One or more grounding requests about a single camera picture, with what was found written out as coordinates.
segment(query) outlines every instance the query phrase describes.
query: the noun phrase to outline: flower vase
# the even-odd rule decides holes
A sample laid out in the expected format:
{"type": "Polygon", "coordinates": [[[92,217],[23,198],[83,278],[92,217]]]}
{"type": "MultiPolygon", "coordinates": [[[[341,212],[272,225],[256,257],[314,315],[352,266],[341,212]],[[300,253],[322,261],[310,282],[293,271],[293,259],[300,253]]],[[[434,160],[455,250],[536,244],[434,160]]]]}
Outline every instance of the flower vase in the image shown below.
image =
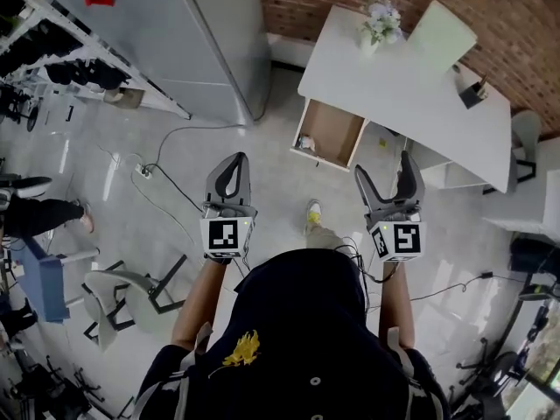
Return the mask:
{"type": "Polygon", "coordinates": [[[367,58],[371,58],[374,55],[375,50],[377,50],[377,48],[379,47],[379,44],[379,40],[374,40],[372,43],[370,32],[366,30],[361,32],[360,50],[364,56],[366,56],[367,58]]]}

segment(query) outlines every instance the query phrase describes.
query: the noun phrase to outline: wooden drawer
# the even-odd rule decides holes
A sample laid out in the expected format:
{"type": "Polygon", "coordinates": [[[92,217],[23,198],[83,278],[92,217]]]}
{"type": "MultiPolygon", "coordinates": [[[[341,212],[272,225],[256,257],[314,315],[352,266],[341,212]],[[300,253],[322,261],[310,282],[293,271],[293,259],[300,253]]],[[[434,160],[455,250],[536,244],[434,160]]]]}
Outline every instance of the wooden drawer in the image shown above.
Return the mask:
{"type": "Polygon", "coordinates": [[[368,122],[360,116],[323,102],[306,100],[304,113],[290,150],[349,171],[366,124],[368,122]],[[298,146],[301,136],[308,136],[314,140],[315,152],[298,146]]]}

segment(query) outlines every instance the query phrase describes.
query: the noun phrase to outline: brick wall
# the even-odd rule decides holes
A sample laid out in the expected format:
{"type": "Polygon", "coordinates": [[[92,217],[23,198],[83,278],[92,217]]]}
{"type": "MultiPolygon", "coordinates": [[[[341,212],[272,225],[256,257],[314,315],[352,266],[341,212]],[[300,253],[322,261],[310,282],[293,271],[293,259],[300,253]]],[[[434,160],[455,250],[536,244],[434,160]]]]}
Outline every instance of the brick wall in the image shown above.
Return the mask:
{"type": "MultiPolygon", "coordinates": [[[[359,10],[367,0],[262,0],[269,32],[317,40],[332,4],[359,10]]],[[[431,0],[392,0],[411,32],[431,0]]],[[[560,0],[439,0],[478,34],[463,62],[511,102],[560,135],[560,0]]]]}

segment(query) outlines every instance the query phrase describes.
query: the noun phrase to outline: power strip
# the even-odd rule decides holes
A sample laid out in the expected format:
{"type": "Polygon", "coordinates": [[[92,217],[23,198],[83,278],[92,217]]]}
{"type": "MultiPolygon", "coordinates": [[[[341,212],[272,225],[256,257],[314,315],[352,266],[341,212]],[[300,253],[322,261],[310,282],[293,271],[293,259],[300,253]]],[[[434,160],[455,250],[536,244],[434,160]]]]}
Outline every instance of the power strip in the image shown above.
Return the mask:
{"type": "Polygon", "coordinates": [[[145,166],[143,166],[141,164],[136,164],[135,170],[144,179],[151,179],[151,172],[149,170],[147,170],[145,166]]]}

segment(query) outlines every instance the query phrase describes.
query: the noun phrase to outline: white flowers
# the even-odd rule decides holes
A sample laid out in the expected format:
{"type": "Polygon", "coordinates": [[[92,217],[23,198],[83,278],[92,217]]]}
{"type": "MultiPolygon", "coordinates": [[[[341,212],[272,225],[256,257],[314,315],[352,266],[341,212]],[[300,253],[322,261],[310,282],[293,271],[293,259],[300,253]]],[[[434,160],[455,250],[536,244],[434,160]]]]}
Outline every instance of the white flowers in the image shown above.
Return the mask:
{"type": "Polygon", "coordinates": [[[401,15],[390,0],[373,0],[367,8],[369,19],[363,24],[363,30],[371,34],[372,45],[387,40],[394,44],[402,35],[401,15]]]}

